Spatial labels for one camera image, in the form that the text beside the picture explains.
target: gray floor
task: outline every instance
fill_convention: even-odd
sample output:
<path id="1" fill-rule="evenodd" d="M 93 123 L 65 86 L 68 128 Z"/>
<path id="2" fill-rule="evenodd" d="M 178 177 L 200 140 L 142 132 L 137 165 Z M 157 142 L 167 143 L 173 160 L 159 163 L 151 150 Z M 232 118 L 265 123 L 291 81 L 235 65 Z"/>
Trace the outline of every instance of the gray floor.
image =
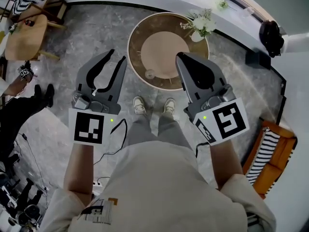
<path id="1" fill-rule="evenodd" d="M 44 184 L 48 187 L 49 201 L 55 188 L 62 186 L 63 176 L 69 160 L 72 144 L 68 140 L 68 108 L 71 93 L 74 89 L 75 77 L 78 69 L 93 56 L 115 49 L 110 64 L 96 78 L 97 87 L 105 87 L 121 56 L 126 55 L 129 35 L 135 25 L 143 18 L 154 12 L 110 5 L 75 5 L 65 17 L 66 31 L 49 29 L 46 36 L 44 50 L 61 57 L 54 61 L 45 57 L 41 61 L 32 62 L 37 74 L 22 96 L 33 94 L 34 85 L 40 84 L 46 89 L 48 83 L 53 83 L 56 89 L 54 106 L 44 109 L 31 117 L 21 128 L 20 132 L 28 137 L 29 144 L 41 170 Z M 237 97 L 242 97 L 246 106 L 250 130 L 233 140 L 239 158 L 250 149 L 259 128 L 259 116 L 275 121 L 281 104 L 281 80 L 275 73 L 268 70 L 252 69 L 244 64 L 246 51 L 230 40 L 213 33 L 208 37 L 210 60 L 217 63 L 223 70 L 227 81 L 233 86 Z M 17 75 L 17 67 L 22 61 L 9 61 L 7 80 L 12 81 Z M 165 100 L 173 97 L 177 102 L 175 119 L 179 122 L 188 142 L 195 150 L 197 144 L 205 142 L 204 137 L 188 120 L 183 109 L 187 106 L 188 98 L 185 92 L 164 92 L 154 89 L 134 74 L 128 66 L 122 86 L 119 103 L 122 110 L 118 121 L 126 118 L 128 126 L 134 120 L 132 101 L 136 95 L 144 97 L 153 133 L 157 133 L 158 118 Z M 95 149 L 95 161 L 104 152 L 114 152 L 121 146 L 124 127 L 121 126 L 112 134 L 109 142 L 103 148 Z M 21 146 L 22 160 L 16 164 L 17 175 L 21 178 L 21 189 L 26 184 L 26 177 L 32 178 L 36 184 L 42 186 L 40 173 L 29 151 L 28 144 L 19 135 L 17 141 Z M 102 176 L 110 176 L 117 159 L 106 156 L 95 166 L 95 180 Z M 199 169 L 205 179 L 215 186 L 209 149 L 201 147 L 198 156 Z M 108 179 L 101 179 L 103 185 Z M 41 208 L 46 207 L 45 199 L 40 201 Z"/>

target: hand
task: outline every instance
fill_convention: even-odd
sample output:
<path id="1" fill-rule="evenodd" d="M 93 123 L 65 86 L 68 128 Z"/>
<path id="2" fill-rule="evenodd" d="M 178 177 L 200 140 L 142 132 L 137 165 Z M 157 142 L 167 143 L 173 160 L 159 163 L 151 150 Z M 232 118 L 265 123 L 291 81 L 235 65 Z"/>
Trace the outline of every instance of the hand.
<path id="1" fill-rule="evenodd" d="M 29 72 L 29 74 L 26 75 L 26 81 L 29 83 L 29 82 L 31 82 L 32 78 L 33 78 L 33 74 L 31 72 Z"/>

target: white sneaker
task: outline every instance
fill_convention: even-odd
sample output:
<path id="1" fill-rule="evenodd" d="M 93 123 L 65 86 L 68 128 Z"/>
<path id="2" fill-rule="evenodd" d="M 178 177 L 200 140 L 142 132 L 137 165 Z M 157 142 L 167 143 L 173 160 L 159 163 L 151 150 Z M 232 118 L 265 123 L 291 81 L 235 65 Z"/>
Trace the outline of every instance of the white sneaker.
<path id="1" fill-rule="evenodd" d="M 168 98 L 164 104 L 164 113 L 174 114 L 175 111 L 175 100 L 173 98 Z"/>
<path id="2" fill-rule="evenodd" d="M 140 96 L 135 97 L 133 100 L 133 106 L 135 114 L 146 114 L 145 103 L 142 97 Z"/>

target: power strip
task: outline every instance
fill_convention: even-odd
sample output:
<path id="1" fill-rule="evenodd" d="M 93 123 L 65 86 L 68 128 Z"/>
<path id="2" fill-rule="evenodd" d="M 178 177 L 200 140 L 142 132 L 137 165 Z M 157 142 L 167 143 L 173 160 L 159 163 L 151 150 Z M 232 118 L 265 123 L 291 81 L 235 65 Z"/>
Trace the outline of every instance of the power strip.
<path id="1" fill-rule="evenodd" d="M 101 188 L 103 187 L 103 185 L 102 185 L 102 183 L 100 181 L 94 181 L 93 182 L 93 186 L 94 187 L 101 187 Z"/>

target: black cable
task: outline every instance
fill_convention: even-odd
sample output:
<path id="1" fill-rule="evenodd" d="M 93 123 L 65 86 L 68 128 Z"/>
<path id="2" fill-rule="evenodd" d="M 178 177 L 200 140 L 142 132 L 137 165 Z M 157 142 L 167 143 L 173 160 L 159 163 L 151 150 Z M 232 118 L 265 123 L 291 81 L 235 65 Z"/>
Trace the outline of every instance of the black cable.
<path id="1" fill-rule="evenodd" d="M 22 155 L 22 153 L 21 153 L 21 148 L 20 148 L 20 146 L 19 146 L 19 144 L 18 144 L 18 142 L 17 142 L 16 139 L 15 139 L 15 142 L 16 142 L 17 146 L 19 147 L 19 154 L 20 154 L 20 157 L 22 157 L 23 155 Z"/>
<path id="2" fill-rule="evenodd" d="M 115 154 L 117 154 L 120 150 L 122 150 L 122 147 L 124 146 L 124 144 L 125 144 L 125 141 L 126 141 L 126 133 L 127 133 L 127 123 L 126 123 L 126 119 L 125 118 L 123 118 L 120 122 L 119 122 L 119 124 L 118 125 L 116 125 L 113 129 L 112 129 L 112 131 L 111 131 L 111 134 L 121 125 L 121 123 L 122 122 L 124 122 L 125 123 L 125 125 L 126 125 L 126 131 L 125 131 L 125 137 L 124 137 L 124 140 L 122 141 L 122 145 L 121 145 L 121 148 L 120 149 L 118 149 L 116 152 L 114 152 L 114 153 L 104 153 L 102 156 L 101 156 L 101 158 L 100 158 L 100 160 L 98 160 L 96 163 L 94 163 L 93 165 L 96 165 L 98 162 L 100 162 L 101 160 L 102 160 L 102 158 L 105 156 L 105 155 L 110 155 L 110 156 L 112 156 L 112 155 L 115 155 Z"/>
<path id="3" fill-rule="evenodd" d="M 22 92 L 25 90 L 26 87 L 23 88 L 22 91 L 20 91 L 17 95 L 13 96 L 12 98 L 10 98 L 8 101 L 6 101 L 4 104 L 2 104 L 0 107 L 3 107 L 5 105 L 7 105 L 13 98 L 15 98 L 16 96 L 22 94 Z"/>
<path id="4" fill-rule="evenodd" d="M 208 142 L 204 142 L 204 143 L 200 143 L 197 145 L 196 149 L 195 149 L 195 157 L 197 158 L 197 154 L 198 154 L 198 147 L 200 146 L 204 146 L 204 145 L 209 145 Z"/>
<path id="5" fill-rule="evenodd" d="M 48 208 L 48 204 L 47 204 L 47 187 L 46 187 L 46 185 L 45 185 L 45 183 L 44 183 L 44 181 L 43 181 L 43 176 L 42 176 L 41 170 L 40 170 L 39 165 L 38 165 L 38 163 L 37 163 L 37 160 L 36 160 L 36 158 L 35 158 L 35 156 L 34 156 L 34 154 L 33 154 L 33 152 L 32 152 L 32 149 L 31 149 L 31 147 L 30 147 L 30 144 L 29 144 L 29 142 L 28 142 L 28 140 L 27 140 L 27 136 L 26 136 L 24 133 L 23 133 L 23 134 L 20 134 L 20 135 L 22 135 L 22 137 L 23 137 L 23 138 L 26 140 L 26 142 L 28 143 L 29 149 L 30 149 L 30 151 L 31 151 L 31 153 L 32 153 L 32 155 L 33 155 L 33 157 L 34 157 L 34 161 L 35 161 L 35 163 L 37 164 L 38 170 L 39 170 L 39 172 L 40 172 L 41 180 L 42 180 L 42 183 L 43 183 L 43 186 L 44 186 L 44 191 L 46 192 L 45 198 L 46 198 L 46 209 L 47 209 L 47 208 Z"/>
<path id="6" fill-rule="evenodd" d="M 110 178 L 110 177 L 100 177 L 98 180 L 105 179 L 105 178 Z"/>

